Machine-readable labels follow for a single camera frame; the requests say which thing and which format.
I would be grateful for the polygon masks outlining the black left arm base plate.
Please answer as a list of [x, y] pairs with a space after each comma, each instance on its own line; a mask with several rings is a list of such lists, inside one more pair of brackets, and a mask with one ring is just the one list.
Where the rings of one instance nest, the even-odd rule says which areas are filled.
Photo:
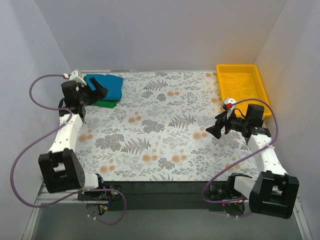
[[109, 191], [105, 189], [112, 189], [117, 190], [119, 192], [122, 192], [122, 186], [119, 184], [113, 184], [113, 185], [105, 185], [102, 187], [100, 191], [85, 191], [82, 193], [79, 193], [77, 195], [78, 201], [119, 201], [122, 199], [120, 194], [118, 192]]

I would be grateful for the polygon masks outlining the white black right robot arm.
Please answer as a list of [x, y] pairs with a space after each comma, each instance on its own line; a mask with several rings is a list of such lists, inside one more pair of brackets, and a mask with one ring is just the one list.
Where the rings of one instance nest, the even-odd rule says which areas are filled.
[[236, 105], [229, 101], [222, 105], [224, 111], [215, 117], [215, 124], [206, 131], [217, 139], [230, 131], [241, 133], [245, 138], [250, 157], [254, 158], [259, 175], [256, 180], [243, 173], [232, 173], [221, 185], [211, 183], [206, 187], [214, 202], [233, 202], [248, 199], [249, 210], [282, 219], [293, 213], [299, 190], [299, 180], [290, 176], [282, 167], [273, 148], [274, 137], [263, 126], [264, 107], [249, 104], [246, 114], [236, 116]]

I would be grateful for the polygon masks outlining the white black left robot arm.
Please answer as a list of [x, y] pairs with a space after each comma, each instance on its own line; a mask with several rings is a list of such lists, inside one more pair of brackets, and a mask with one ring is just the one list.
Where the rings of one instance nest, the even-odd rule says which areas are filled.
[[106, 196], [100, 174], [89, 174], [78, 160], [75, 147], [78, 133], [84, 124], [86, 106], [107, 96], [108, 90], [92, 77], [86, 85], [76, 80], [61, 84], [63, 98], [58, 104], [59, 126], [48, 152], [38, 158], [43, 181], [49, 193], [69, 190], [89, 190], [95, 200]]

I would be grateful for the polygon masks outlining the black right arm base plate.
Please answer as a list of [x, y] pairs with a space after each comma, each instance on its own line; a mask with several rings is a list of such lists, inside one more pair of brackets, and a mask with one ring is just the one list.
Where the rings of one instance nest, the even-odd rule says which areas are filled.
[[245, 199], [245, 197], [232, 186], [229, 186], [226, 181], [218, 181], [212, 183], [207, 190], [205, 196], [212, 201]]

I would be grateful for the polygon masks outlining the blue t shirt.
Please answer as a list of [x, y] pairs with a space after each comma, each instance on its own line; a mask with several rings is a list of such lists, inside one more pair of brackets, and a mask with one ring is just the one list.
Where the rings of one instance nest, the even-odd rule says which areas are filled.
[[96, 87], [93, 85], [91, 78], [94, 78], [102, 87], [108, 90], [105, 101], [119, 101], [122, 98], [122, 86], [124, 79], [119, 76], [107, 74], [87, 74], [85, 81], [87, 85], [94, 91]]

